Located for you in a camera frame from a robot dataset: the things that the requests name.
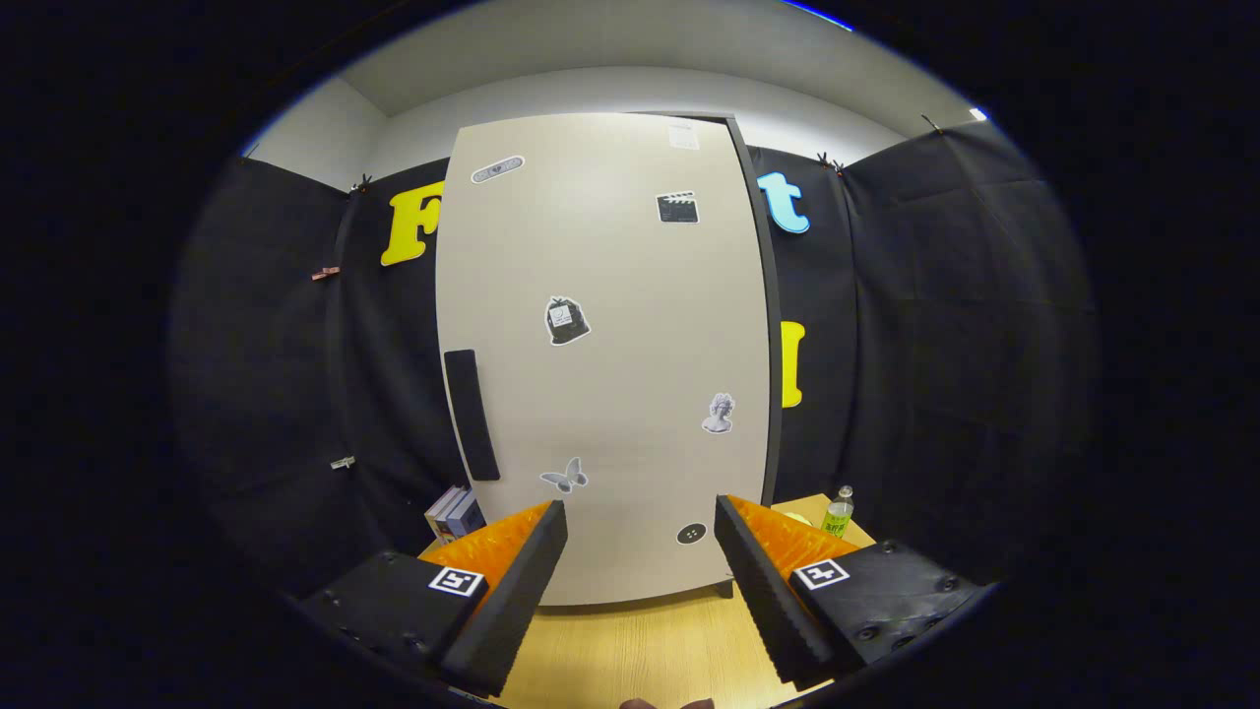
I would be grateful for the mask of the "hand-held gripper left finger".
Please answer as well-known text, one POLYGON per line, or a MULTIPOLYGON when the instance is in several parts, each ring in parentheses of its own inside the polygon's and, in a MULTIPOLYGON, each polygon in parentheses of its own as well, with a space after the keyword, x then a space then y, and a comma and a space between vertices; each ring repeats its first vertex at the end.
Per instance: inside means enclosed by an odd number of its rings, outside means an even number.
POLYGON ((420 557, 365 557, 296 608, 393 678, 496 696, 567 539, 564 504, 536 504, 420 557))

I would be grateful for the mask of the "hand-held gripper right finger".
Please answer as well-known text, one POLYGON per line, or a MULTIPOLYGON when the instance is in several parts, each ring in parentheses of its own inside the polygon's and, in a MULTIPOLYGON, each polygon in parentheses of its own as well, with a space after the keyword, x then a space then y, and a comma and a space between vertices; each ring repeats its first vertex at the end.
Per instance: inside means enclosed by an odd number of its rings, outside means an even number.
POLYGON ((856 547, 737 495, 716 499, 713 534, 776 674, 800 690, 890 666, 988 598, 908 544, 856 547))

